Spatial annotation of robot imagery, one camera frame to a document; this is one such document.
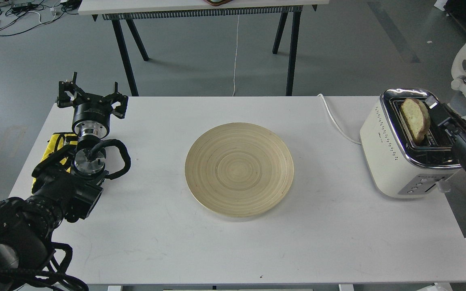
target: wooden tray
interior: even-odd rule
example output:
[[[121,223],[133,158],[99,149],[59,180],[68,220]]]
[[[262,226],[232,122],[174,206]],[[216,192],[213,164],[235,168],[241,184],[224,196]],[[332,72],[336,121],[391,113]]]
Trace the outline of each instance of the wooden tray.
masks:
[[[229,123],[196,140],[186,157],[185,175],[203,206],[230,217],[247,217],[283,199],[294,164],[287,146],[270,130]]]

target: table top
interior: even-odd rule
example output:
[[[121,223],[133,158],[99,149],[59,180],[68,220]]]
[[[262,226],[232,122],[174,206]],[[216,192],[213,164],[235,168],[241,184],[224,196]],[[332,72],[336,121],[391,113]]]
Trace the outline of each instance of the table top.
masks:
[[[378,98],[327,100],[357,138]],[[72,113],[54,105],[11,196],[29,196],[33,167]],[[270,129],[294,160],[290,191],[257,217],[215,214],[186,184],[193,142],[231,122]],[[89,218],[53,233],[74,249],[67,273],[89,284],[466,282],[466,241],[446,197],[379,193],[361,146],[337,132],[318,97],[131,97],[108,138],[127,145],[130,172],[103,184]],[[122,166],[112,149],[111,172]]]
[[[211,6],[203,0],[83,0],[78,13],[81,15],[106,13],[133,13],[150,11],[186,11],[214,8],[247,8],[328,4],[329,0],[233,0]]]

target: gray floor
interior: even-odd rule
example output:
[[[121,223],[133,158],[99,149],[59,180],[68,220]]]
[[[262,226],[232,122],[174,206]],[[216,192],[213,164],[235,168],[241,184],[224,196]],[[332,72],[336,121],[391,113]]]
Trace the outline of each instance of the gray floor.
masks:
[[[332,0],[317,12],[306,7],[294,95],[379,95],[387,88],[418,87],[449,101],[455,95],[450,88],[451,64],[466,35],[433,4],[434,0]],[[43,21],[51,17],[48,11],[42,14]],[[3,24],[9,22],[0,18]],[[241,15],[238,96],[285,94],[290,22],[281,53],[272,55],[278,19],[278,15]],[[37,20],[38,15],[27,15],[6,32],[29,28]],[[236,16],[153,19],[136,25],[152,57],[143,62],[124,29],[140,95],[233,93]],[[120,91],[130,93],[111,22],[65,15],[27,33],[0,37],[0,200],[10,193],[57,97],[58,81],[73,71],[79,73],[78,84],[87,92],[109,94],[118,81]],[[448,194],[448,199],[466,236],[466,200],[457,193]],[[357,285],[356,290],[412,291],[422,286]],[[312,287],[335,290],[335,286]],[[92,291],[104,289],[91,286]],[[453,284],[453,289],[466,291],[466,283]]]

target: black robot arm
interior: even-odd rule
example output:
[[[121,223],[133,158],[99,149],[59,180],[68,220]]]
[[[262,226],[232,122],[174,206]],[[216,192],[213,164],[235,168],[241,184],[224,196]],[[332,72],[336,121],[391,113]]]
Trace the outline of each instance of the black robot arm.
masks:
[[[431,96],[426,99],[431,120],[444,129],[453,141],[453,154],[466,170],[466,120],[462,119],[445,103]]]
[[[88,290],[81,280],[66,275],[72,248],[52,242],[51,236],[64,219],[87,218],[102,194],[102,182],[124,175],[131,167],[121,141],[102,140],[109,133],[110,116],[125,117],[127,101],[116,83],[114,92],[104,97],[79,88],[76,73],[73,81],[59,82],[57,105],[74,107],[72,130],[78,142],[65,144],[35,167],[32,196],[0,201],[0,291],[26,283],[54,290],[60,290],[54,286],[57,283],[73,291]],[[106,147],[117,147],[125,164],[113,174],[105,170]],[[59,251],[64,253],[60,263],[54,256]]]

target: white toaster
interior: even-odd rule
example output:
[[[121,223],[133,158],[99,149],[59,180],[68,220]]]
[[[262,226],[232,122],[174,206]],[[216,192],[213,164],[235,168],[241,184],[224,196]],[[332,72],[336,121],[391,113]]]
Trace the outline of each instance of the white toaster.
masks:
[[[429,194],[435,183],[459,168],[452,143],[436,125],[421,144],[415,144],[400,112],[405,98],[424,101],[433,94],[422,89],[390,89],[384,92],[360,130],[364,155],[373,180],[382,193],[395,198]]]

